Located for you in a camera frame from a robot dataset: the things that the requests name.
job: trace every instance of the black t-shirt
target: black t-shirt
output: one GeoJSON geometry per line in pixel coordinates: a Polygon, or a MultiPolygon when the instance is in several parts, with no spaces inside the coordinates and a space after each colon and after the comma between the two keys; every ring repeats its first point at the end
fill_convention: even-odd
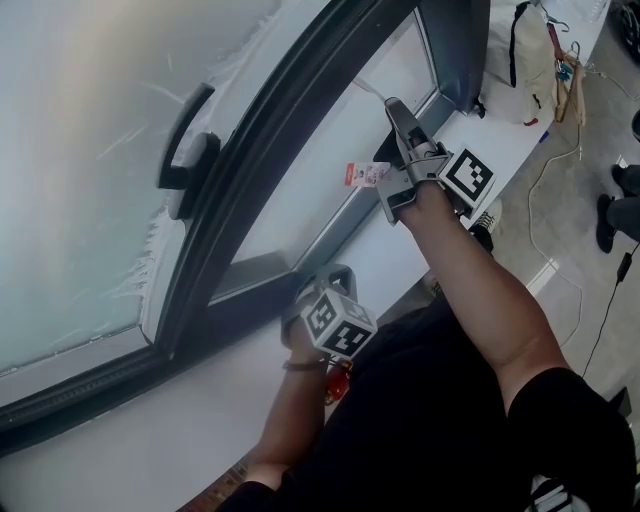
{"type": "Polygon", "coordinates": [[[307,460],[277,492],[245,483],[221,511],[520,512],[549,490],[532,497],[536,475],[568,496],[546,510],[571,496],[631,509],[631,432],[575,373],[541,373],[507,418],[495,374],[444,304],[383,328],[365,350],[307,460]]]}

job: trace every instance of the window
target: window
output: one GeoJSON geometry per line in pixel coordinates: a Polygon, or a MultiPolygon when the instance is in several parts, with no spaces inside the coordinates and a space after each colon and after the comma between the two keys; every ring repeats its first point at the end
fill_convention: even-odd
{"type": "Polygon", "coordinates": [[[376,207],[343,184],[389,140],[364,89],[431,133],[468,112],[488,3],[4,2],[0,454],[280,315],[376,207]],[[189,99],[200,82],[215,93],[189,99]],[[161,176],[167,193],[154,181],[176,119],[192,121],[176,169],[201,132],[223,148],[202,180],[161,176]]]}

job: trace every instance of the forearm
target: forearm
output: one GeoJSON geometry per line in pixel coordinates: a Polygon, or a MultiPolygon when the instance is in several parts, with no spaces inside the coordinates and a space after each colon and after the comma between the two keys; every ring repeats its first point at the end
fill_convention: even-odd
{"type": "MultiPolygon", "coordinates": [[[[420,193],[419,215],[414,211],[403,220],[458,321],[498,378],[520,378],[523,372],[539,372],[549,361],[564,361],[528,290],[467,232],[439,187],[425,185],[420,193]],[[518,361],[521,367],[514,364],[518,361]],[[501,372],[505,368],[510,372],[501,372]]],[[[503,389],[509,389],[504,396],[508,406],[513,386],[507,383],[503,389]]]]}
{"type": "MultiPolygon", "coordinates": [[[[292,326],[290,362],[307,363],[322,357],[300,342],[305,336],[301,322],[292,326]]],[[[285,374],[260,441],[251,452],[250,473],[265,465],[284,471],[300,462],[313,447],[324,427],[326,372],[325,364],[313,370],[285,374]]]]}

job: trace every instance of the hand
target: hand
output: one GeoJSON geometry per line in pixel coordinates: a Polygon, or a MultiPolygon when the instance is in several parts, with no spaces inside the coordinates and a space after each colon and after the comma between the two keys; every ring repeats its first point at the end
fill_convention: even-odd
{"type": "Polygon", "coordinates": [[[329,356],[313,346],[302,318],[297,318],[289,328],[289,344],[292,363],[313,363],[329,356]]]}
{"type": "Polygon", "coordinates": [[[415,203],[400,210],[399,217],[412,233],[419,230],[426,222],[450,220],[458,222],[447,195],[435,182],[420,184],[415,203]]]}

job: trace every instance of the window handle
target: window handle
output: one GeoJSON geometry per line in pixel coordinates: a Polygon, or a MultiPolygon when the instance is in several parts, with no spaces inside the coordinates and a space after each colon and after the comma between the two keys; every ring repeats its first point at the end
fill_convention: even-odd
{"type": "Polygon", "coordinates": [[[169,216],[174,220],[191,216],[207,174],[220,154],[220,139],[213,133],[200,133],[187,152],[184,167],[172,165],[189,125],[214,92],[215,88],[209,84],[198,86],[176,119],[164,149],[157,186],[173,191],[169,201],[169,216]]]}

